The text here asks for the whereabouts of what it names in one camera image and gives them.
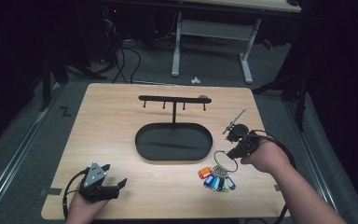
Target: black tray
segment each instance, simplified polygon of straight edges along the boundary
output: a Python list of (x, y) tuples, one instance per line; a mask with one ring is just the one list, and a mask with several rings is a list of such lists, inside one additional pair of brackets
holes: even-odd
[(150, 161), (198, 161), (212, 144), (211, 133), (197, 123), (150, 123), (135, 136), (138, 153)]

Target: bunch of keys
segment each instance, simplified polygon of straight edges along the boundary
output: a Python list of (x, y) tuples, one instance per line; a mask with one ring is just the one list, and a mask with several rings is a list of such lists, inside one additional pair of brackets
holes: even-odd
[(205, 167), (199, 170), (199, 176), (201, 179), (205, 179), (203, 185), (206, 188), (219, 192), (228, 192), (230, 189), (236, 188), (234, 182), (228, 176), (227, 169), (220, 164), (215, 165), (212, 169)]

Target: gray floor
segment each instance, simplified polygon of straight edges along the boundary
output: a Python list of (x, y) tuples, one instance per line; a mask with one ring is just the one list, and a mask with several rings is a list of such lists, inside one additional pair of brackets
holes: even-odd
[[(127, 47), (135, 46), (128, 41)], [(228, 86), (255, 89), (272, 81), (279, 71), (290, 46), (266, 49), (255, 45), (249, 57), (254, 84), (247, 85), (241, 73), (238, 52), (243, 43), (228, 45), (184, 44), (181, 74), (171, 77), (173, 46), (156, 45), (154, 48), (137, 44), (132, 48), (142, 56), (133, 76), (137, 83), (164, 83), (193, 85), (197, 77), (201, 86)], [(129, 81), (130, 74), (139, 62), (138, 56), (125, 49), (123, 75)], [(95, 63), (93, 69), (103, 65)], [(111, 82), (117, 68), (104, 74), (105, 82)], [(61, 158), (69, 133), (76, 119), (83, 95), (91, 82), (87, 77), (71, 76), (65, 86), (56, 86), (54, 101), (47, 111), (41, 113), (41, 85), (35, 88), (36, 97), (14, 118), (0, 139), (0, 223), (63, 223), (44, 220), (40, 211), (46, 199), (55, 170)], [(117, 83), (125, 82), (122, 77)], [(345, 175), (334, 150), (325, 137), (324, 130), (307, 97), (304, 116), (305, 132), (299, 132), (293, 122), (295, 102), (282, 102), (278, 91), (267, 91), (255, 96), (266, 131), (275, 134), (294, 154), (299, 172), (315, 187), (328, 202), (332, 203), (348, 223), (358, 223), (358, 196)], [(67, 114), (63, 116), (63, 107)], [(275, 218), (267, 218), (273, 223)], [(292, 223), (286, 218), (283, 223)]]

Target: table top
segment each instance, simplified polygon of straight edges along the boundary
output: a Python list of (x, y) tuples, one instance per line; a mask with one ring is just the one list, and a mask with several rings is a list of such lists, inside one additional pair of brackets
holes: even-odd
[[(148, 161), (136, 149), (135, 135), (148, 123), (172, 122), (169, 103), (144, 102), (139, 95), (199, 97), (206, 95), (206, 105), (177, 106), (176, 122), (203, 125), (213, 137), (211, 152), (200, 161)], [(90, 167), (110, 164), (104, 186), (115, 186), (128, 178), (127, 185), (98, 215), (98, 219), (134, 218), (218, 218), (278, 217), (284, 200), (276, 191), (271, 175), (258, 172), (252, 165), (241, 165), (230, 174), (236, 188), (218, 192), (203, 187), (198, 170), (216, 165), (216, 150), (229, 151), (235, 144), (222, 134), (243, 108), (237, 120), (250, 130), (264, 130), (255, 99), (246, 88), (90, 84), (78, 111), (74, 127), (51, 184), (62, 189), (61, 195), (48, 195), (42, 209), (45, 219), (63, 219), (62, 195), (69, 180)], [(235, 163), (224, 154), (217, 157), (228, 169)], [(79, 177), (71, 186), (75, 189)]]
[(293, 7), (286, 0), (183, 0), (189, 3), (213, 4), (226, 7), (248, 7), (280, 12), (300, 12), (301, 7)]

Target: black jewelry stand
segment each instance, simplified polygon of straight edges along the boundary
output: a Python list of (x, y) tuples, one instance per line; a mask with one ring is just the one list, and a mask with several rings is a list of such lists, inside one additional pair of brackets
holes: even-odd
[(205, 104), (212, 100), (206, 96), (199, 98), (167, 97), (167, 96), (139, 96), (139, 100), (170, 102), (172, 106), (172, 123), (150, 123), (142, 127), (135, 136), (138, 153), (150, 161), (198, 161), (205, 158), (211, 151), (213, 138), (211, 133), (197, 123), (176, 122), (176, 105)]

